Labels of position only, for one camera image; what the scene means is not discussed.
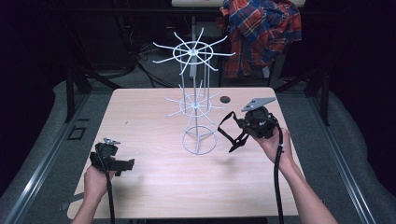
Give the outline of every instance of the clothing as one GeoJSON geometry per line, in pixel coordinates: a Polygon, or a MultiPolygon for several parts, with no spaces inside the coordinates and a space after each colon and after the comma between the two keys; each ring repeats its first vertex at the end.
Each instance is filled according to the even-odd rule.
{"type": "Polygon", "coordinates": [[[229,12],[231,52],[226,77],[260,72],[283,48],[302,38],[301,17],[289,0],[225,0],[229,12]]]}

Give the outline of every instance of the forearm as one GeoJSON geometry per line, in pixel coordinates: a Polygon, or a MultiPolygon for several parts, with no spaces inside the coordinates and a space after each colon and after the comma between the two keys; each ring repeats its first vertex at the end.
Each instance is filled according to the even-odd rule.
{"type": "Polygon", "coordinates": [[[99,202],[100,199],[84,199],[72,221],[72,224],[92,223],[93,216],[95,215],[99,202]]]}
{"type": "Polygon", "coordinates": [[[282,170],[282,174],[290,185],[302,223],[337,223],[318,195],[308,185],[296,164],[282,170]]]}

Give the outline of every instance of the light wood tabletop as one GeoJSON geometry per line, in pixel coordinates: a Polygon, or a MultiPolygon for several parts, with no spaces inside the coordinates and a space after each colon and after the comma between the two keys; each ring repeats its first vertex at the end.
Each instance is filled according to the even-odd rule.
{"type": "MultiPolygon", "coordinates": [[[[173,7],[221,7],[224,0],[172,0],[173,7]]],[[[303,7],[305,0],[291,0],[297,7],[303,7]]]]}
{"type": "MultiPolygon", "coordinates": [[[[193,94],[193,89],[186,89],[186,93],[193,94]]],[[[132,171],[122,172],[112,180],[116,218],[277,216],[273,163],[251,137],[244,147],[229,153],[232,144],[217,131],[228,113],[234,111],[242,119],[245,112],[241,112],[241,108],[252,98],[276,97],[274,91],[270,88],[211,88],[209,95],[211,108],[207,117],[197,120],[199,125],[215,131],[217,142],[209,153],[195,155],[182,144],[189,117],[177,113],[183,108],[183,104],[177,102],[183,99],[181,89],[113,92],[92,151],[96,143],[104,142],[107,137],[120,141],[115,156],[118,161],[135,159],[132,171]],[[222,103],[221,96],[230,97],[230,103],[222,103]]],[[[278,101],[265,107],[281,127],[287,128],[278,101]]],[[[233,138],[242,132],[233,119],[225,121],[221,128],[233,138]]],[[[203,149],[213,144],[213,139],[206,140],[201,145],[203,149]]],[[[292,150],[301,167],[294,147],[292,150]]],[[[90,165],[88,158],[76,194],[83,191],[83,173],[90,165]]],[[[297,215],[290,187],[282,174],[279,174],[279,185],[284,215],[297,215]]],[[[76,215],[81,202],[70,204],[67,212],[70,218],[76,215]]],[[[95,218],[110,218],[107,195],[99,204],[95,218]]]]}

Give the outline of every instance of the rotating display stand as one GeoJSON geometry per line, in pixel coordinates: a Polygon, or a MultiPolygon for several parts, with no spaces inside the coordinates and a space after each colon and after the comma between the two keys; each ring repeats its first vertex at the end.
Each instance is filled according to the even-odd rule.
{"type": "Polygon", "coordinates": [[[168,115],[168,117],[174,116],[176,114],[182,113],[189,117],[187,128],[184,131],[182,144],[190,153],[195,155],[204,155],[212,151],[218,138],[216,133],[205,125],[198,124],[198,118],[205,117],[212,124],[215,124],[207,115],[211,109],[225,109],[225,107],[213,106],[210,99],[220,94],[210,96],[209,84],[210,84],[210,70],[218,71],[218,69],[210,65],[210,60],[213,56],[232,56],[233,54],[223,54],[214,52],[212,46],[217,45],[224,41],[227,36],[219,41],[212,44],[206,44],[200,41],[202,34],[204,33],[204,28],[202,29],[197,40],[192,40],[185,42],[176,33],[175,37],[181,41],[176,47],[168,47],[158,45],[153,43],[156,47],[162,49],[171,49],[173,51],[173,57],[167,58],[161,61],[153,61],[154,63],[165,63],[171,60],[177,60],[180,63],[180,76],[181,85],[179,85],[182,91],[181,100],[172,100],[166,98],[168,101],[172,101],[179,104],[179,110],[173,114],[168,115]],[[196,71],[197,65],[204,65],[204,80],[201,80],[199,87],[196,83],[196,71]],[[187,93],[184,85],[184,74],[187,68],[190,68],[190,76],[192,77],[193,92],[187,93]]]}

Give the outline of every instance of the human hand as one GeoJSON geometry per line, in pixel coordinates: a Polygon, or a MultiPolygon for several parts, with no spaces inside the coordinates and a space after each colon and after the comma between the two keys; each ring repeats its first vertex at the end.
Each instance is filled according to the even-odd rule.
{"type": "MultiPolygon", "coordinates": [[[[291,141],[290,141],[289,130],[284,128],[282,128],[281,130],[283,134],[283,148],[282,148],[283,153],[280,157],[279,170],[282,172],[282,170],[291,167],[294,164],[294,160],[291,153],[291,141]]],[[[270,159],[271,162],[275,162],[277,147],[279,146],[279,130],[275,128],[273,131],[273,136],[270,137],[269,139],[266,139],[264,137],[263,138],[253,137],[253,138],[262,147],[262,150],[265,152],[265,155],[267,155],[268,159],[270,159]]]]}
{"type": "MultiPolygon", "coordinates": [[[[116,171],[110,171],[110,179],[113,178],[116,171]]],[[[84,194],[89,200],[100,201],[107,192],[106,175],[98,171],[95,167],[88,167],[84,174],[84,194]]]]}

